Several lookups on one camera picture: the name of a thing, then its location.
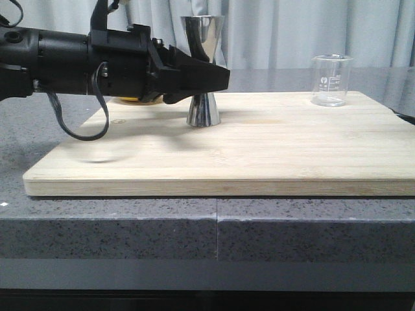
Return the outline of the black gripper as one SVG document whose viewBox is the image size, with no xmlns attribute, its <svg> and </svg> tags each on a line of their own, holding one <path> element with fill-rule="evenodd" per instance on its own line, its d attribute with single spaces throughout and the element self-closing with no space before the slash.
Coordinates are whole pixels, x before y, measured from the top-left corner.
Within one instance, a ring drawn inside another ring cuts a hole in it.
<svg viewBox="0 0 415 311">
<path fill-rule="evenodd" d="M 230 70 L 193 58 L 170 46 L 157 48 L 145 25 L 127 31 L 92 23 L 88 34 L 88 94 L 163 98 L 175 104 L 187 97 L 228 88 Z"/>
</svg>

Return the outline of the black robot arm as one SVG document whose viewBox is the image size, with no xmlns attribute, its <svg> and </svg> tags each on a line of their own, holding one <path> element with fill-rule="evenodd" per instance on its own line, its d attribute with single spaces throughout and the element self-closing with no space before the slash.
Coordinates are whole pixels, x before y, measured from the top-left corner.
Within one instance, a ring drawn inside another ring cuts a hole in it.
<svg viewBox="0 0 415 311">
<path fill-rule="evenodd" d="M 98 1 L 89 34 L 24 27 L 1 28 L 1 98 L 34 92 L 138 98 L 174 104 L 228 87 L 230 72 L 176 47 L 164 47 L 150 27 L 107 27 L 106 1 Z"/>
</svg>

